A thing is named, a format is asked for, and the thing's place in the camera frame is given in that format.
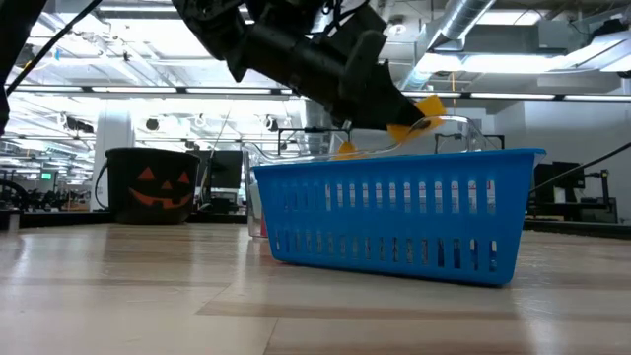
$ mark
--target blue plastic basket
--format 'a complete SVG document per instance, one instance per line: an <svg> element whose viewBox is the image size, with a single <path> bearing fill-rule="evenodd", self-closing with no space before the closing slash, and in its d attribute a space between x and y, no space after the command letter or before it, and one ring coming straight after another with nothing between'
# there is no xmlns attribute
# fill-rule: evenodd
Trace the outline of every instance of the blue plastic basket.
<svg viewBox="0 0 631 355"><path fill-rule="evenodd" d="M274 258L482 284L513 278L541 149L255 167Z"/></svg>

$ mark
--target black bucket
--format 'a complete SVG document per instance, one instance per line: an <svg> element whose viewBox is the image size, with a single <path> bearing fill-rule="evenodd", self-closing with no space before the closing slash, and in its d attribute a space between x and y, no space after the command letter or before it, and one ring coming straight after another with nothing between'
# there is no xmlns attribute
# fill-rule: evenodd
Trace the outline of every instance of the black bucket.
<svg viewBox="0 0 631 355"><path fill-rule="evenodd" d="M178 224L192 212L199 158L148 148L110 149L105 157L95 190L107 169L108 209L116 222Z"/></svg>

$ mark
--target table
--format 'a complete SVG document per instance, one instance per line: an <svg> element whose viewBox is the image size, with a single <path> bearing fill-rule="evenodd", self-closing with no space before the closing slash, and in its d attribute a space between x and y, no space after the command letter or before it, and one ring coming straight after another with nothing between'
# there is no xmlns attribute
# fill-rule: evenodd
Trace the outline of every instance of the table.
<svg viewBox="0 0 631 355"><path fill-rule="evenodd" d="M12 354L631 353L631 242L524 232L504 288L275 261L246 227L0 235Z"/></svg>

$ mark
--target cable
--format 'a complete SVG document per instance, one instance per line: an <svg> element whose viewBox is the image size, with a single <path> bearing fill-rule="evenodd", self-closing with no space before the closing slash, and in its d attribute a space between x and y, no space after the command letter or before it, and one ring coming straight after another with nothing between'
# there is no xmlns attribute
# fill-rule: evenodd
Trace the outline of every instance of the cable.
<svg viewBox="0 0 631 355"><path fill-rule="evenodd" d="M318 35L327 36L333 30L333 28L336 28L339 30L341 28L342 21L344 21L349 16L354 15L364 6L368 6L369 3L370 3L370 0L365 0L360 6L342 13L341 12L342 0L336 0L335 6L333 7L333 20L328 25L326 25L324 30Z"/></svg>
<svg viewBox="0 0 631 355"><path fill-rule="evenodd" d="M576 27L576 25L574 25L574 23L572 23L572 22L568 22L568 25L572 26L574 28L574 30L576 30L576 32L578 32L581 35L586 35L586 36L590 36L591 35L591 34L584 33L581 30L579 30L579 28Z"/></svg>
<svg viewBox="0 0 631 355"><path fill-rule="evenodd" d="M618 148L618 149L616 149L616 150L614 150L614 151L612 151L612 152L609 152L609 153L607 153L607 154L603 155L603 156L602 156L602 157L600 157L600 158L597 158L597 159L595 159L595 160L592 160L591 162L589 162L589 163L585 163L585 164L583 164L583 165L581 165L581 166L578 166L578 167L576 167L576 168L574 168L574 169L570 169L569 171L567 171L567 172L565 172L565 173L563 173L563 174L561 174L561 175L559 175L559 176L553 177L553 178L551 178L550 180L548 180L548 181L546 181L546 182L543 182L543 183L542 183L542 184L540 184L539 186L537 186L537 187L533 188L533 189L530 191L530 193L533 193L533 192L537 191L538 189L540 189L540 188L542 188L542 187L544 187L544 186L548 186L548 185L550 185L551 183L553 183L554 181L558 181L558 180L560 180L561 178L565 178L565 177L567 177L567 176L569 176L569 175L571 175L571 174L573 174L573 173L575 173L575 172L577 172L577 171L581 171L581 170L583 170L583 169L585 169L585 168L589 168L589 167L591 167L592 165L598 164L598 163L602 162L603 160L609 159L609 158L613 157L614 155L616 155L616 154L618 154L618 153L620 153L620 152L622 152L622 151L624 151L624 150L629 149L630 147L631 147L631 142L629 142L629 143L627 143L627 144L623 145L622 147L620 147L620 148Z"/></svg>
<svg viewBox="0 0 631 355"><path fill-rule="evenodd" d="M9 85L7 88L7 97L13 93L18 85L22 83L22 81L33 71L33 69L41 62L41 60L46 56L46 54L55 46L55 44L66 34L72 30L72 27L75 26L79 21L83 20L88 14L90 14L99 4L101 4L102 0L93 0L85 9L83 9L77 16L72 19L68 25L66 25L63 29L61 29L57 34L55 34L45 45L41 48L39 53L35 56L35 58L31 61L30 65L25 66L25 68L18 74L18 77Z"/></svg>
<svg viewBox="0 0 631 355"><path fill-rule="evenodd" d="M541 12L537 9L534 8L527 8L524 12L522 12L521 15L519 15L517 17L517 19L513 22L513 25L515 25L517 23L517 21L519 21L525 14L527 14L530 11L534 11L535 13L537 13L537 15L539 15L541 17L541 20L545 20L545 16L543 16L543 14L541 14Z"/></svg>

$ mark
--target monitor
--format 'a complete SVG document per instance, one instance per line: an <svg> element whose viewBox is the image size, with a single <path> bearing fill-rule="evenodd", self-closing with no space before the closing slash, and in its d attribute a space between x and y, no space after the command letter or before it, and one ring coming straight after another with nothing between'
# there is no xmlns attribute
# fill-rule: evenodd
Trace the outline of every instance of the monitor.
<svg viewBox="0 0 631 355"><path fill-rule="evenodd" d="M197 186L200 187L212 151L189 151L187 153L200 159L199 170L197 171ZM243 163L244 153L242 151L215 151L209 169L211 187L239 189Z"/></svg>
<svg viewBox="0 0 631 355"><path fill-rule="evenodd" d="M552 170L556 177L579 166L579 163L552 162ZM554 182L554 185L561 188L585 188L585 172L583 170L577 171L557 180Z"/></svg>

